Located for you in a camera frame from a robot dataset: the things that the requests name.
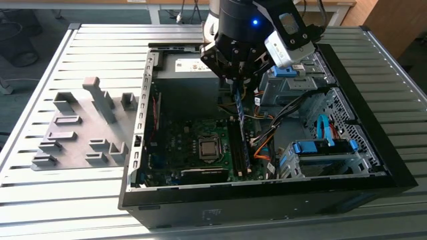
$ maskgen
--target table leg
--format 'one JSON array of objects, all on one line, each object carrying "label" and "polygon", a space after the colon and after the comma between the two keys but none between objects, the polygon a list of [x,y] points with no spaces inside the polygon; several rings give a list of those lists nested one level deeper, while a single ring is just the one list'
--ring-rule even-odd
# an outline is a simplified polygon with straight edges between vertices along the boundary
[{"label": "table leg", "polygon": [[340,26],[346,15],[349,6],[338,6],[336,12],[333,12],[330,21],[328,22],[328,26]]},{"label": "table leg", "polygon": [[159,16],[158,16],[159,5],[147,4],[146,7],[149,11],[150,24],[158,25],[159,24]]}]

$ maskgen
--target blue connector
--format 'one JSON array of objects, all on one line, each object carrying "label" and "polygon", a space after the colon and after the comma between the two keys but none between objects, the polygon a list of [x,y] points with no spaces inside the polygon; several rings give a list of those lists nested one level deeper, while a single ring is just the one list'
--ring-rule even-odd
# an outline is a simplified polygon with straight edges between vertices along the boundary
[{"label": "blue connector", "polygon": [[293,70],[290,66],[284,69],[280,69],[277,66],[272,67],[272,75],[276,78],[293,78],[298,75],[298,73]]},{"label": "blue connector", "polygon": [[330,134],[329,119],[324,114],[318,114],[318,117],[317,117],[317,125],[316,125],[317,139],[321,139],[321,124],[322,124],[324,138],[328,142],[328,145],[333,147],[334,142]]},{"label": "blue connector", "polygon": [[300,148],[298,143],[293,143],[293,150],[294,150],[296,154],[298,154],[301,152],[301,148]]},{"label": "blue connector", "polygon": [[352,150],[353,150],[354,152],[357,152],[357,150],[358,150],[358,145],[357,145],[356,140],[353,140],[353,139],[349,140],[349,146],[350,146]]},{"label": "blue connector", "polygon": [[316,144],[313,141],[300,141],[297,142],[300,149],[301,149],[301,153],[316,153],[317,152],[317,148],[316,148]]}]

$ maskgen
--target floor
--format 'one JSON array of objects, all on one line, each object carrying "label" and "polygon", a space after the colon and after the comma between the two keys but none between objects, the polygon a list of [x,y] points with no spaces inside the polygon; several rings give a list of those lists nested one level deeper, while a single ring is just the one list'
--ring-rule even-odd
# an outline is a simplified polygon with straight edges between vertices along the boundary
[{"label": "floor", "polygon": [[[39,79],[50,58],[54,54],[69,23],[82,24],[150,24],[149,14],[145,10],[62,10],[61,17],[55,19],[58,11],[34,10],[37,19],[42,26],[42,33],[30,38],[31,44],[38,52],[38,61],[26,67],[15,68],[0,57],[0,77],[11,79]],[[159,22],[174,24],[175,20],[170,15],[174,12],[159,11]],[[205,19],[208,11],[200,11],[201,19]],[[182,13],[184,21],[190,18],[192,10]],[[405,53],[398,58],[400,64],[408,69],[408,73],[424,92],[427,92],[427,80],[424,69],[427,67],[427,45],[413,42]],[[9,133],[21,115],[33,89],[35,80],[7,81],[14,91],[11,95],[0,94],[0,132]],[[0,135],[0,147],[6,141],[6,137]]]}]

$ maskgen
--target wooden desk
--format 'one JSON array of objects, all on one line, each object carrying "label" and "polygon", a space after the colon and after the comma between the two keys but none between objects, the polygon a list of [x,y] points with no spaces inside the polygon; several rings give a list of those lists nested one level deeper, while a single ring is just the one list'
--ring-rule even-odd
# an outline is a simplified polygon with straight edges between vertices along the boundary
[{"label": "wooden desk", "polygon": [[357,0],[341,23],[365,25],[397,58],[427,28],[425,0]]},{"label": "wooden desk", "polygon": [[[306,12],[318,12],[317,0],[306,1]],[[184,9],[193,9],[193,0],[184,1]],[[7,9],[142,9],[149,11],[151,24],[159,24],[159,10],[179,10],[182,0],[0,0],[0,8]],[[209,0],[198,0],[200,10],[209,9]],[[322,0],[324,9],[332,12],[329,26],[338,26],[349,7],[356,0]],[[304,2],[296,5],[297,10],[304,10]]]}]

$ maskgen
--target power cord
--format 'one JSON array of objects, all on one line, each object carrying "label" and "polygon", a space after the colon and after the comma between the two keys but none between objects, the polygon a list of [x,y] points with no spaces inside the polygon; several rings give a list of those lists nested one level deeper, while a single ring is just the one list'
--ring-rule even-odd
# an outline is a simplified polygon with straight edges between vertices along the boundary
[{"label": "power cord", "polygon": [[163,10],[166,13],[167,13],[167,15],[169,15],[169,19],[175,19],[175,15],[173,15],[173,14],[178,14],[178,12],[174,12],[174,11],[171,11],[171,10]]},{"label": "power cord", "polygon": [[3,79],[3,81],[9,82],[9,81],[39,81],[39,79],[34,79],[34,78],[14,78],[14,79]]},{"label": "power cord", "polygon": [[300,15],[301,19],[304,19],[305,11],[306,11],[306,0],[304,0],[304,10],[302,10],[301,15]]},{"label": "power cord", "polygon": [[320,14],[321,14],[321,19],[322,19],[322,32],[325,31],[326,29],[326,26],[328,26],[328,16],[326,16],[326,11],[325,11],[325,7],[322,6],[322,1],[321,0],[317,0],[317,6],[318,6],[318,9],[320,9]]},{"label": "power cord", "polygon": [[189,19],[189,24],[193,24],[193,17],[194,17],[196,10],[197,10],[197,15],[198,15],[198,20],[200,20],[200,23],[201,23],[198,0],[193,0],[193,9],[192,9],[192,15],[190,15],[190,19]]},{"label": "power cord", "polygon": [[177,24],[181,23],[181,21],[182,21],[184,3],[185,3],[185,0],[181,0],[179,12],[175,16],[175,23]]}]

